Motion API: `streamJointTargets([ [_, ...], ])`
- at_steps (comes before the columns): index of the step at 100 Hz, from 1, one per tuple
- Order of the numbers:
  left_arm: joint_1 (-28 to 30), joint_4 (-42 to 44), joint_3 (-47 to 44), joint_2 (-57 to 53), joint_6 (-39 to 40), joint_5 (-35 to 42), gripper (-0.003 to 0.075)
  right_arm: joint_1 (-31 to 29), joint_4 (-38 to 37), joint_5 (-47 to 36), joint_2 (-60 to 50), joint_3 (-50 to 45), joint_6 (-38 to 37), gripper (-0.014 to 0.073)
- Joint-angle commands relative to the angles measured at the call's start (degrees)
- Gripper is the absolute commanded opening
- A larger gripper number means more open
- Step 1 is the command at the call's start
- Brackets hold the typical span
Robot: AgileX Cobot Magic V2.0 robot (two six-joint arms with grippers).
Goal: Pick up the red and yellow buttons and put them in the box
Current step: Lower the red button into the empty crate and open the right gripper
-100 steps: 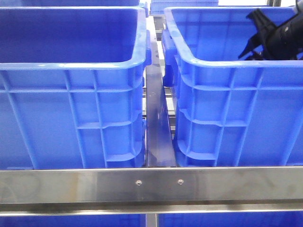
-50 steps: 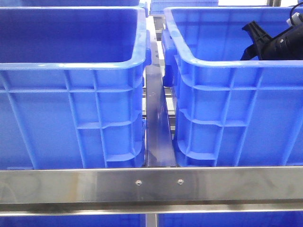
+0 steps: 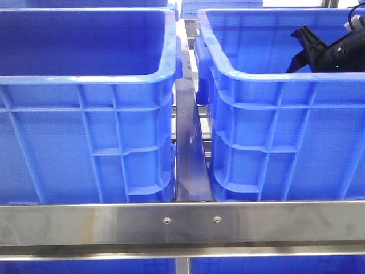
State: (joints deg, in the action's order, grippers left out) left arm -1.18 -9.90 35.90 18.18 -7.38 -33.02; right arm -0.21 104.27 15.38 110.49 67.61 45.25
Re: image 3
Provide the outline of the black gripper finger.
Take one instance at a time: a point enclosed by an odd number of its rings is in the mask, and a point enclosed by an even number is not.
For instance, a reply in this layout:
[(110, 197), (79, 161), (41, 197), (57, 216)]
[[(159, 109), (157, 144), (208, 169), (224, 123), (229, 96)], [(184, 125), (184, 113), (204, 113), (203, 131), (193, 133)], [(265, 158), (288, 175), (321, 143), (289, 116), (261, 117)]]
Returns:
[(312, 70), (310, 55), (306, 51), (301, 51), (292, 58), (291, 63), (286, 72), (295, 73), (300, 69), (304, 68), (305, 66), (309, 66), (310, 70)]
[(291, 33), (302, 46), (299, 55), (317, 57), (327, 49), (327, 45), (308, 26), (303, 25)]

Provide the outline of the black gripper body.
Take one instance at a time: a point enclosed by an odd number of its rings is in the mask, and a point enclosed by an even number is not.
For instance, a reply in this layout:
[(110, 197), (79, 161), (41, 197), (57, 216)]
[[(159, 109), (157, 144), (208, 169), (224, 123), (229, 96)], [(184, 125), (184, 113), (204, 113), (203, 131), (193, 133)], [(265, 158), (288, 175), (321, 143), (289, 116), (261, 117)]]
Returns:
[(350, 32), (315, 58), (312, 72), (364, 72), (364, 29)]

